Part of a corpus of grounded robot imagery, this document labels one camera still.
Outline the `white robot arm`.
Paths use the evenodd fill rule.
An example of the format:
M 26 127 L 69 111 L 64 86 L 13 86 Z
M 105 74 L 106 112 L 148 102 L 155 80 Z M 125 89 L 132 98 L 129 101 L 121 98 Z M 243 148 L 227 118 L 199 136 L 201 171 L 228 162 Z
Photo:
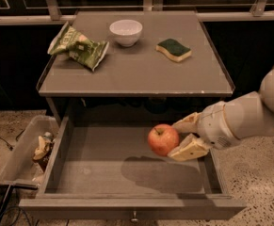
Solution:
M 168 153 L 176 161 L 205 156 L 212 149 L 237 146 L 247 137 L 274 137 L 274 66 L 258 91 L 207 106 L 175 122 L 186 137 Z

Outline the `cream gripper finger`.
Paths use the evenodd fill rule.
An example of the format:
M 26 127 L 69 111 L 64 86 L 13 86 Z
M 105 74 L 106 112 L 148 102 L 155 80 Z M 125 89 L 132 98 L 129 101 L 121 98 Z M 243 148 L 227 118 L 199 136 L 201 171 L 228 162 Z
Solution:
M 196 133 L 198 131 L 197 124 L 200 118 L 200 113 L 194 112 L 181 120 L 175 122 L 172 127 L 178 133 Z
M 175 161 L 183 162 L 206 156 L 210 149 L 211 146 L 200 137 L 190 134 L 168 153 L 168 157 Z

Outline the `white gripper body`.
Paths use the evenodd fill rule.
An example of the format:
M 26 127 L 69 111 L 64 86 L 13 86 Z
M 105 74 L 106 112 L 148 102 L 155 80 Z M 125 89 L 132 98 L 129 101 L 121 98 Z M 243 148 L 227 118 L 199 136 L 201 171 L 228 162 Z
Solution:
M 207 106 L 197 122 L 197 134 L 216 149 L 227 149 L 240 144 L 225 117 L 225 103 L 220 101 Z

